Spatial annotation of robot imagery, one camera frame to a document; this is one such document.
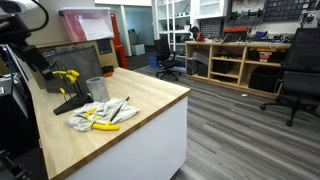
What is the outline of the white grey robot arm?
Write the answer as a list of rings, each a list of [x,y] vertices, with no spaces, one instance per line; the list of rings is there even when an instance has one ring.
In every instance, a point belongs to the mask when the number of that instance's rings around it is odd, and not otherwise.
[[[29,28],[20,15],[39,7],[45,20],[36,28]],[[49,13],[38,0],[0,0],[0,43],[8,45],[33,71],[38,71],[45,80],[54,78],[50,64],[34,45],[26,39],[33,32],[44,29],[49,23]]]

